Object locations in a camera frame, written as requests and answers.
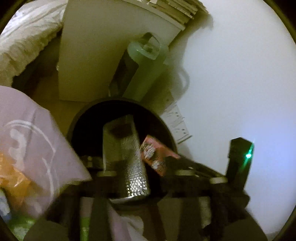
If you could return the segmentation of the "white dresser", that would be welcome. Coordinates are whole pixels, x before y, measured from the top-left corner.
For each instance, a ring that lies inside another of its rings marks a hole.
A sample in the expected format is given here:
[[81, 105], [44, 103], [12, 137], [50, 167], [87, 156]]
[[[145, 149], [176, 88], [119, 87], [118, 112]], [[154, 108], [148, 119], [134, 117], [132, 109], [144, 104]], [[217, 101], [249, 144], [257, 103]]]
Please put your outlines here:
[[152, 32], [169, 45], [184, 29], [146, 1], [68, 1], [58, 62], [60, 100], [106, 96], [131, 40]]

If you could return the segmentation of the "stack of books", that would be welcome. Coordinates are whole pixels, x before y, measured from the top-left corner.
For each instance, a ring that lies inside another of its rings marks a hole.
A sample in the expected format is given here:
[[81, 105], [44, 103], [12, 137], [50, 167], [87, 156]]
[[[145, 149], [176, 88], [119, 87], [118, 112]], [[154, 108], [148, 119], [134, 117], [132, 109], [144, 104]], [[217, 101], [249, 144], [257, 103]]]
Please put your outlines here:
[[198, 0], [150, 0], [139, 1], [170, 16], [181, 24], [193, 20], [196, 13], [208, 14], [206, 7]]

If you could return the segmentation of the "green air purifier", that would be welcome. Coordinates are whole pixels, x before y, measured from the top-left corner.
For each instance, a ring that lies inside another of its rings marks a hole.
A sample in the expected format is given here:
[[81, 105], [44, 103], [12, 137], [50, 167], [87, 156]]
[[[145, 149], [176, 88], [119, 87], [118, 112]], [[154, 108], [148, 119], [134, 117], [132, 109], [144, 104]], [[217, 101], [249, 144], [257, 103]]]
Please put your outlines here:
[[108, 87], [110, 97], [141, 101], [167, 66], [168, 46], [145, 33], [128, 44]]

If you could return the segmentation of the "green box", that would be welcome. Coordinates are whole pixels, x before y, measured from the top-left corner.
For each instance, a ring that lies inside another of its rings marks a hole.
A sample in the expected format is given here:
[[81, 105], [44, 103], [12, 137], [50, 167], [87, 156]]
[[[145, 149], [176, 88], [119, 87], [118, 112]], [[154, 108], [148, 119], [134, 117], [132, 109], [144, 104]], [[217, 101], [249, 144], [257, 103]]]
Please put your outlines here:
[[36, 219], [34, 218], [24, 215], [16, 215], [8, 222], [8, 227], [17, 240], [23, 241], [25, 235], [35, 222]]

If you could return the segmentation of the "bed with white duvet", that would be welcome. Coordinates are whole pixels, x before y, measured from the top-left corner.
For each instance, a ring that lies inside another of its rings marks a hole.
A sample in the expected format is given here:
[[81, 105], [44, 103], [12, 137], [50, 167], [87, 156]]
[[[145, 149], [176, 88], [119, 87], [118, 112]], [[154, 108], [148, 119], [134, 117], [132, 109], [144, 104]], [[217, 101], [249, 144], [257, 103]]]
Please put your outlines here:
[[1, 33], [1, 85], [12, 86], [64, 23], [67, 1], [29, 1], [9, 20]]

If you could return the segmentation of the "red snack box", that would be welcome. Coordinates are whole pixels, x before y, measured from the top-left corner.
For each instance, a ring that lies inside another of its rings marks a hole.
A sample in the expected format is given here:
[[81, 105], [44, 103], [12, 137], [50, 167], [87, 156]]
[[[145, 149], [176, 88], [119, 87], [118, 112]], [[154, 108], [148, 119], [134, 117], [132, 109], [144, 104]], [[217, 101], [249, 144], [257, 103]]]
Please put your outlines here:
[[165, 176], [167, 171], [166, 158], [181, 158], [180, 155], [150, 135], [147, 135], [141, 144], [140, 154], [142, 160], [162, 177]]

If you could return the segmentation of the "purple round tablecloth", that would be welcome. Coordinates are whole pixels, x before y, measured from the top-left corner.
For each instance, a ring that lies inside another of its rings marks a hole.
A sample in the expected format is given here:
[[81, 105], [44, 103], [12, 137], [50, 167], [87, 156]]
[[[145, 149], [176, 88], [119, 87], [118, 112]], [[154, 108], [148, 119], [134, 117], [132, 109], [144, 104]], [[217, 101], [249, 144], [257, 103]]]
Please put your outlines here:
[[[20, 209], [8, 200], [10, 209], [36, 221], [68, 186], [93, 180], [50, 112], [6, 86], [1, 87], [1, 153], [31, 181]], [[81, 231], [89, 231], [91, 203], [83, 198]], [[140, 217], [121, 216], [112, 207], [111, 220], [116, 240], [144, 240]]]

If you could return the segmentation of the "white wall socket strip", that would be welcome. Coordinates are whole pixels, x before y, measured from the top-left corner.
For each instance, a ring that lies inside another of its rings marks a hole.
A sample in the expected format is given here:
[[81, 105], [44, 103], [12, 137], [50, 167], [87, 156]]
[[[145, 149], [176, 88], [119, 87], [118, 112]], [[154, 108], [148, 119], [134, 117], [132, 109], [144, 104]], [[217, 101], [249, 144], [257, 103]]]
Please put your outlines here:
[[171, 103], [161, 114], [175, 142], [180, 144], [191, 137], [179, 107], [176, 102]]

